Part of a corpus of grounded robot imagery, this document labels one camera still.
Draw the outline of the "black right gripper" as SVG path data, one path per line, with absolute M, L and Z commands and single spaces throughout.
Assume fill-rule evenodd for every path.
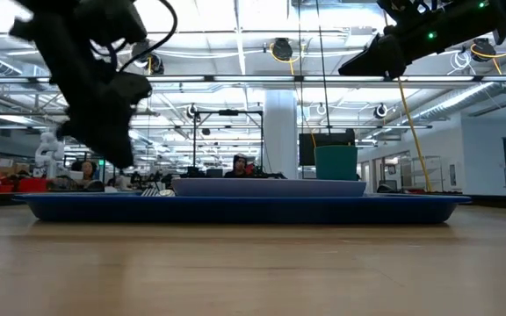
M 340 75 L 382 76 L 395 79 L 407 64 L 446 48 L 492 33 L 497 45 L 504 42 L 504 2 L 497 0 L 453 1 L 434 9 L 431 3 L 410 1 L 404 11 L 404 56 L 392 35 L 373 38 L 369 47 L 339 69 Z

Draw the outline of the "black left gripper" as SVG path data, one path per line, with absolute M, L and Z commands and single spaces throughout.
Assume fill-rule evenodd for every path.
M 93 121 L 103 117 L 105 126 L 127 128 L 133 106 L 150 95 L 152 87 L 143 75 L 118 71 L 118 51 L 124 44 L 106 44 L 104 51 L 92 43 L 50 43 L 41 55 L 51 73 L 51 83 L 60 88 L 68 102 L 68 119 L 57 128 L 57 138 L 72 137 L 102 155 L 116 168 L 134 164 L 127 129 L 101 129 L 96 135 Z

